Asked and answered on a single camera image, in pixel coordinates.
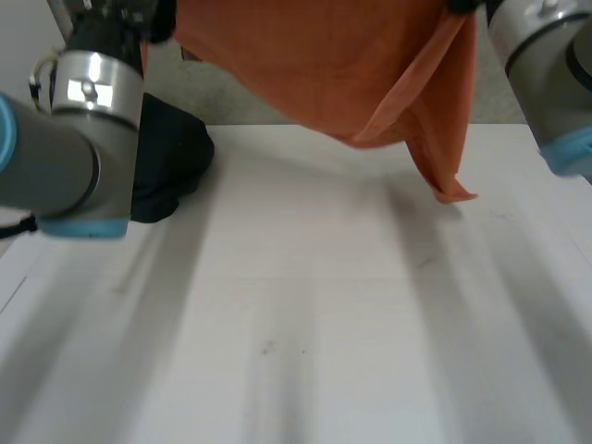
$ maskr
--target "white table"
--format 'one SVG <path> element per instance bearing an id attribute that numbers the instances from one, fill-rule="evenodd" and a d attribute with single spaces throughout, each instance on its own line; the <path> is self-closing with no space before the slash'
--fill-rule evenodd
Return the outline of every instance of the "white table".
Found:
<path id="1" fill-rule="evenodd" d="M 1 443 L 592 442 L 592 188 L 526 127 L 471 128 L 457 206 L 401 147 L 212 133 L 168 221 L 0 259 Z"/>

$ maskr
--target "black fabric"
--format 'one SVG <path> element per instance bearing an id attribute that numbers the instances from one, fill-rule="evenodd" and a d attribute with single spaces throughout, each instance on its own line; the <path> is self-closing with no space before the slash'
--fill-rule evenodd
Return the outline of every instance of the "black fabric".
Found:
<path id="1" fill-rule="evenodd" d="M 179 198 L 197 190 L 213 158 L 214 143 L 199 118 L 145 94 L 131 220 L 171 216 Z"/>
<path id="2" fill-rule="evenodd" d="M 448 0 L 448 8 L 455 14 L 469 14 L 475 11 L 483 0 Z"/>

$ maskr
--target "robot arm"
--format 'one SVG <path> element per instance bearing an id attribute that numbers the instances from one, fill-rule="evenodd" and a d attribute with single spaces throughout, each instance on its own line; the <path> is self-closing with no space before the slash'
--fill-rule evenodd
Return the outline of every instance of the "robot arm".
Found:
<path id="1" fill-rule="evenodd" d="M 592 176 L 592 2 L 449 0 L 487 8 L 489 36 L 541 155 L 559 176 Z"/>
<path id="2" fill-rule="evenodd" d="M 142 112 L 141 42 L 170 36 L 175 2 L 64 5 L 72 31 L 55 64 L 51 116 L 0 95 L 0 206 L 32 211 L 56 236 L 122 237 Z"/>
<path id="3" fill-rule="evenodd" d="M 485 3 L 489 34 L 549 168 L 592 176 L 592 0 Z M 0 206 L 47 233 L 115 238 L 130 214 L 142 111 L 142 41 L 166 40 L 175 0 L 50 0 L 67 35 L 52 115 L 0 95 Z"/>

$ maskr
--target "white wall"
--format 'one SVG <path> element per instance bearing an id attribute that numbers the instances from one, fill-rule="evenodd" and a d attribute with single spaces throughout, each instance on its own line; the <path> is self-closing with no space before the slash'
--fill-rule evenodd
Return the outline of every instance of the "white wall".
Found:
<path id="1" fill-rule="evenodd" d="M 35 61 L 62 44 L 45 0 L 1 0 L 0 91 L 29 102 L 27 80 Z"/>

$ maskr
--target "orange cloth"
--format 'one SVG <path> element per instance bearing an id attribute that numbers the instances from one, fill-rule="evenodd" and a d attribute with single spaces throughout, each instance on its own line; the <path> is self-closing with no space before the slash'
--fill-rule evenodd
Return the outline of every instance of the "orange cloth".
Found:
<path id="1" fill-rule="evenodd" d="M 475 17 L 446 0 L 178 0 L 179 43 L 306 127 L 357 148 L 405 140 L 443 203 L 473 98 Z"/>

